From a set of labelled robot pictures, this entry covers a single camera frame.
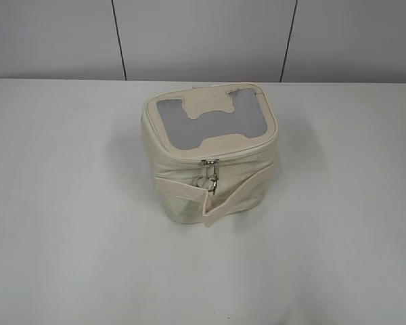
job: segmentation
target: white tabletop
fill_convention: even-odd
[[[0,324],[406,324],[406,85],[262,84],[282,173],[179,225],[143,101],[205,83],[0,80]]]

